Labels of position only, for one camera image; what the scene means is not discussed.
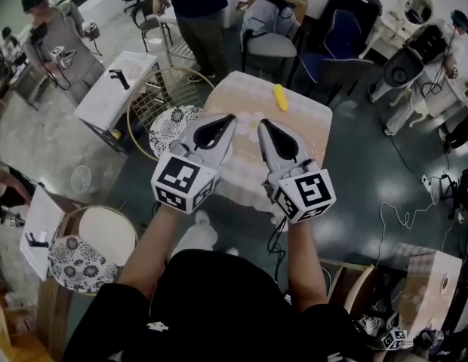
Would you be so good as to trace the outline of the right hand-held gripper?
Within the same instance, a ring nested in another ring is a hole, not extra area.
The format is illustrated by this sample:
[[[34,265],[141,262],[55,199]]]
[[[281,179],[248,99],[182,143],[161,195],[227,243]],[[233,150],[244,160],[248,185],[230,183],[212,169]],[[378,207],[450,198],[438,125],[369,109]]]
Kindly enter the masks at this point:
[[[311,159],[306,143],[293,129],[265,118],[257,134],[263,160],[275,171],[266,178],[266,192],[290,223],[321,216],[336,202],[328,170]],[[281,164],[294,165],[281,169]]]

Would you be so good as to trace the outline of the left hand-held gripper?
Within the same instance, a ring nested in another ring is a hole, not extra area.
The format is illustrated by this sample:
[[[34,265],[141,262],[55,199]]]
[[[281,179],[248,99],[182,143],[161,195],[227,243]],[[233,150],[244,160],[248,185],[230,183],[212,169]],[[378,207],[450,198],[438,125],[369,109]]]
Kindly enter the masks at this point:
[[[182,213],[194,212],[215,190],[236,125],[233,114],[190,122],[155,167],[151,179],[155,199]]]

